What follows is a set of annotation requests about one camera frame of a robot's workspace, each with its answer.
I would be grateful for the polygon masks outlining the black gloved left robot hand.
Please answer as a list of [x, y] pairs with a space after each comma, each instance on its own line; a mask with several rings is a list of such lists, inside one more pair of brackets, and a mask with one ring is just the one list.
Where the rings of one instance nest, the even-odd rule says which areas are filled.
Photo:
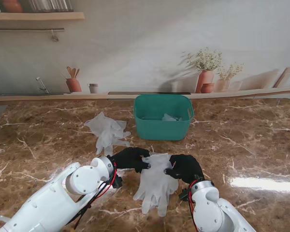
[[141, 173], [143, 169], [149, 169], [151, 167], [149, 163], [142, 160], [142, 158], [149, 156], [147, 149], [127, 147], [111, 156], [111, 159], [116, 163], [118, 169], [134, 169], [137, 173]]

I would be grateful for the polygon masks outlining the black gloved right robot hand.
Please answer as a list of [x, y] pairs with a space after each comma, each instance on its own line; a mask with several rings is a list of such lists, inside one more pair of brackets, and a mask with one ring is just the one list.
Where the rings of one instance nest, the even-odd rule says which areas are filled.
[[198, 161], [191, 155], [171, 155], [172, 168], [167, 168], [164, 173], [174, 179], [181, 179], [187, 184], [194, 181], [203, 181], [205, 177]]

